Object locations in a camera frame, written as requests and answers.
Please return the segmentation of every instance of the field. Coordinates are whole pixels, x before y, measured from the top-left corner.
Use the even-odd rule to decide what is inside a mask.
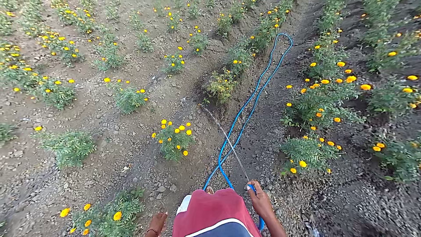
[[[281,32],[293,46],[230,140],[247,122],[236,152],[288,235],[421,235],[419,1],[0,9],[0,237],[144,236],[159,211],[171,236],[224,142],[203,107],[228,131]],[[257,219],[236,158],[222,167]],[[219,171],[210,185],[228,187]]]

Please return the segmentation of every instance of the blue hose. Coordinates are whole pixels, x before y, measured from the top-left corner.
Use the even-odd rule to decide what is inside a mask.
[[[243,105],[243,107],[240,109],[240,111],[238,112],[237,116],[235,117],[234,122],[232,123],[231,129],[229,130],[229,133],[228,133],[228,135],[227,135],[227,137],[228,137],[228,138],[231,136],[231,132],[232,132],[232,130],[234,129],[234,126],[235,126],[235,124],[236,124],[236,122],[237,122],[237,120],[238,120],[238,117],[240,116],[241,112],[245,109],[245,107],[248,105],[248,103],[249,103],[249,102],[253,99],[254,95],[256,94],[256,92],[257,92],[257,90],[258,90],[258,88],[259,88],[260,81],[261,81],[261,79],[262,79],[263,75],[264,75],[264,74],[268,71],[268,69],[269,69],[269,67],[270,67],[270,65],[271,65],[271,62],[272,62],[272,54],[273,54],[273,52],[275,51],[275,48],[276,48],[276,43],[277,43],[277,40],[278,40],[278,38],[279,38],[279,36],[280,36],[280,35],[283,35],[283,36],[285,36],[285,37],[287,37],[287,38],[289,39],[289,41],[290,41],[290,46],[289,46],[289,47],[288,47],[288,49],[285,51],[285,53],[282,55],[282,57],[281,57],[281,59],[279,60],[279,63],[278,63],[278,65],[276,66],[275,70],[273,71],[273,73],[271,74],[271,76],[267,79],[266,83],[262,86],[262,88],[260,89],[259,93],[257,94],[257,96],[256,96],[256,100],[254,101],[253,109],[251,110],[251,112],[250,112],[250,114],[249,114],[249,116],[248,116],[247,120],[245,121],[244,125],[242,126],[242,128],[241,128],[241,130],[240,130],[240,133],[239,133],[239,135],[238,135],[238,137],[237,137],[237,140],[235,141],[235,143],[234,143],[234,145],[233,145],[233,147],[234,147],[234,148],[235,148],[235,146],[238,144],[238,142],[239,142],[239,140],[240,140],[240,138],[241,138],[242,132],[244,131],[245,126],[247,125],[247,123],[248,123],[249,119],[250,119],[250,118],[251,118],[251,116],[253,115],[253,112],[254,112],[254,109],[256,108],[257,101],[259,100],[260,94],[263,92],[263,90],[265,89],[265,87],[267,86],[267,84],[269,83],[269,81],[272,79],[272,77],[274,76],[274,74],[278,71],[278,68],[279,68],[279,66],[281,65],[282,61],[284,60],[285,55],[286,55],[286,54],[288,53],[288,51],[292,48],[293,41],[292,41],[292,39],[291,39],[291,37],[290,37],[289,35],[284,34],[284,33],[279,33],[278,35],[276,35],[276,38],[275,38],[275,43],[274,43],[274,45],[273,45],[273,49],[272,49],[272,51],[270,52],[270,59],[269,59],[269,62],[268,62],[268,64],[267,64],[267,67],[266,67],[265,71],[264,71],[264,72],[260,75],[259,80],[257,81],[257,84],[256,84],[256,88],[254,89],[254,91],[253,91],[253,93],[251,94],[250,98],[248,98],[247,102]],[[213,170],[213,172],[210,174],[210,176],[209,176],[208,180],[206,181],[206,183],[205,183],[205,185],[204,185],[204,187],[203,187],[203,190],[205,190],[205,189],[206,189],[206,187],[209,185],[209,182],[211,181],[212,176],[215,174],[215,172],[216,172],[218,169],[221,171],[221,173],[222,173],[222,175],[224,176],[224,178],[225,178],[226,182],[228,183],[229,187],[230,187],[230,188],[232,188],[232,189],[234,189],[234,187],[232,186],[231,182],[229,181],[229,178],[227,177],[227,175],[225,174],[224,170],[222,169],[222,163],[225,161],[225,159],[229,156],[229,154],[230,154],[230,153],[231,153],[231,151],[232,151],[232,149],[231,149],[231,150],[229,150],[229,152],[228,152],[228,153],[224,156],[224,158],[221,160],[221,157],[222,157],[222,152],[224,151],[224,148],[225,148],[225,146],[226,146],[226,143],[227,143],[227,140],[225,140],[225,141],[224,141],[224,143],[223,143],[223,145],[222,145],[222,147],[221,147],[221,151],[219,152],[219,156],[218,156],[218,166],[217,166],[217,167],[215,167],[215,169]],[[259,229],[260,231],[262,231],[262,230],[263,230],[263,228],[264,228],[264,221],[263,221],[263,219],[262,219],[261,217],[259,217],[259,226],[258,226],[258,229]]]

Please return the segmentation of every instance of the bracelet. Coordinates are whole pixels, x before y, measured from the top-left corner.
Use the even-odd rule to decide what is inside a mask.
[[[147,234],[150,230],[152,230],[153,232],[155,232],[156,237],[158,237],[158,236],[159,236],[158,231],[156,231],[156,230],[154,230],[154,229],[152,229],[152,228],[149,228],[149,229],[146,231],[146,234]]]

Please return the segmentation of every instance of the soil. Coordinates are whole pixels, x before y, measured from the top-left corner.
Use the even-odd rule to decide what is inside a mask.
[[[23,32],[17,31],[7,37],[10,42],[21,46],[22,54],[27,55],[32,64],[43,65],[44,74],[63,81],[74,79],[77,100],[65,110],[58,111],[40,102],[35,103],[27,95],[13,93],[9,87],[1,90],[0,111],[3,116],[0,122],[15,124],[18,135],[0,149],[0,222],[5,220],[7,223],[5,236],[67,236],[71,219],[59,218],[63,208],[78,209],[86,203],[102,205],[119,191],[137,186],[146,189],[146,196],[143,200],[145,210],[138,216],[135,236],[143,236],[150,218],[159,211],[169,212],[168,228],[163,236],[171,236],[178,205],[185,195],[203,188],[217,165],[224,138],[214,121],[198,105],[204,97],[201,87],[212,71],[223,67],[226,50],[258,24],[259,13],[277,2],[258,1],[240,23],[234,24],[228,41],[215,35],[216,19],[220,12],[227,12],[228,1],[216,1],[213,9],[201,3],[201,16],[196,20],[188,19],[186,7],[182,7],[180,17],[184,21],[181,30],[172,35],[166,32],[164,18],[153,13],[152,2],[121,0],[120,22],[112,26],[125,63],[120,69],[105,73],[91,68],[92,61],[98,57],[93,44],[88,43],[73,26],[61,25],[48,2],[42,6],[46,24],[74,39],[86,61],[67,68],[40,49],[35,40],[21,37]],[[78,3],[70,1],[69,4],[75,6]],[[104,5],[104,1],[98,2],[96,18],[112,24],[102,14],[105,12]],[[401,2],[395,10],[394,19],[411,16],[418,5],[415,0]],[[404,185],[382,179],[387,171],[379,168],[378,161],[366,150],[369,136],[373,133],[387,130],[403,138],[415,136],[416,130],[421,129],[420,110],[394,124],[380,117],[366,124],[337,126],[326,131],[325,137],[334,139],[346,152],[341,159],[331,163],[332,174],[280,174],[285,157],[279,151],[279,145],[288,136],[302,136],[301,131],[282,127],[279,123],[285,104],[291,97],[285,86],[293,85],[292,90],[304,86],[304,70],[311,57],[307,49],[318,37],[316,25],[322,6],[323,1],[320,0],[297,0],[294,3],[281,27],[281,32],[293,38],[293,47],[261,94],[254,115],[236,147],[237,154],[243,160],[249,178],[257,179],[271,197],[275,213],[289,236],[317,236],[317,233],[322,236],[419,236],[420,182]],[[141,14],[154,43],[152,53],[139,53],[135,47],[135,33],[127,21],[132,11]],[[378,75],[366,73],[368,52],[359,42],[366,30],[360,20],[363,13],[361,1],[346,1],[344,12],[347,12],[341,25],[344,33],[339,42],[350,55],[346,62],[358,78],[375,84],[378,77],[390,73],[402,78],[420,74],[417,67],[421,63],[420,57],[408,59],[400,70]],[[420,22],[414,21],[410,27],[399,30],[416,29]],[[210,36],[208,49],[201,57],[191,54],[192,49],[186,43],[195,25]],[[180,74],[168,77],[161,72],[163,55],[176,51],[178,46],[185,49],[186,68]],[[287,39],[280,38],[271,62],[272,70],[287,47]],[[271,49],[272,46],[266,55],[257,56],[254,65],[242,76],[233,99],[225,107],[211,106],[212,113],[224,129],[231,126],[238,110],[250,97],[258,75],[268,63]],[[149,103],[133,114],[122,114],[103,83],[105,77],[130,80],[132,86],[145,88],[150,97]],[[251,104],[240,116],[233,137],[236,138],[247,119]],[[351,101],[347,106],[367,115],[362,98]],[[150,138],[160,129],[161,119],[174,124],[192,123],[195,144],[180,162],[163,159],[158,144]],[[38,125],[52,132],[66,129],[89,131],[96,141],[97,150],[84,161],[82,168],[59,170],[53,154],[38,148],[37,141],[30,137],[33,128]],[[244,188],[247,180],[235,157],[230,156],[223,168],[257,219]],[[215,191],[228,187],[220,172],[215,174],[210,184]],[[269,232],[265,229],[262,235],[269,236]]]

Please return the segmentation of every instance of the hand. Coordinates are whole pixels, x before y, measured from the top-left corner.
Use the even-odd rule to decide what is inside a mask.
[[[253,185],[256,190],[255,193],[252,188],[247,186],[247,192],[250,195],[256,213],[261,216],[265,222],[267,222],[269,218],[274,218],[275,213],[273,212],[272,204],[270,204],[269,197],[263,192],[259,182],[252,180],[247,184]]]
[[[158,236],[161,234],[162,229],[164,228],[165,222],[167,221],[168,212],[158,213],[152,217],[151,223],[149,224],[149,229],[153,229],[158,232]]]

